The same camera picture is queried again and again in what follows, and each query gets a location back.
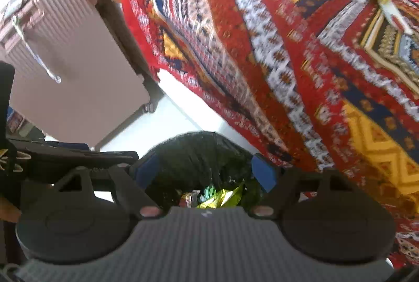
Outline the black trash bin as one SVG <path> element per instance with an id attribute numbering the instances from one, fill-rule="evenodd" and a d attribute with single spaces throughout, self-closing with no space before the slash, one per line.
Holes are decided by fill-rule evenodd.
<path id="1" fill-rule="evenodd" d="M 196 208 L 198 196 L 208 186 L 233 191 L 243 186 L 238 206 L 246 211 L 264 192 L 252 174 L 252 155 L 213 132 L 179 135 L 150 150 L 142 159 L 157 160 L 156 177 L 146 194 L 165 211 L 171 207 Z"/>

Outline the large gold foil wrapper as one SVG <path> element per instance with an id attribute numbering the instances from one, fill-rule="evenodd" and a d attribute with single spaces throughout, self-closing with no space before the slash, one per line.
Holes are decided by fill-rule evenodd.
<path id="1" fill-rule="evenodd" d="M 198 196 L 197 208 L 230 208 L 236 207 L 241 201 L 243 186 L 240 185 L 233 191 L 226 189 L 217 190 L 215 186 L 208 186 Z"/>

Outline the red patterned tablecloth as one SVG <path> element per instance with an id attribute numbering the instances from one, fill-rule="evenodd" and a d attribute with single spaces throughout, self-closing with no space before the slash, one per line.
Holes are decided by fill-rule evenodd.
<path id="1" fill-rule="evenodd" d="M 418 0 L 121 0 L 167 71 L 275 164 L 337 169 L 418 263 Z"/>

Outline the pink ribbed suitcase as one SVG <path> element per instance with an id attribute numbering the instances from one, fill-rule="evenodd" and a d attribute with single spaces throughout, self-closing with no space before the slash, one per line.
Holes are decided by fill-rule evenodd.
<path id="1" fill-rule="evenodd" d="M 10 105 L 48 136 L 96 146 L 156 108 L 139 48 L 112 0 L 1 0 Z"/>

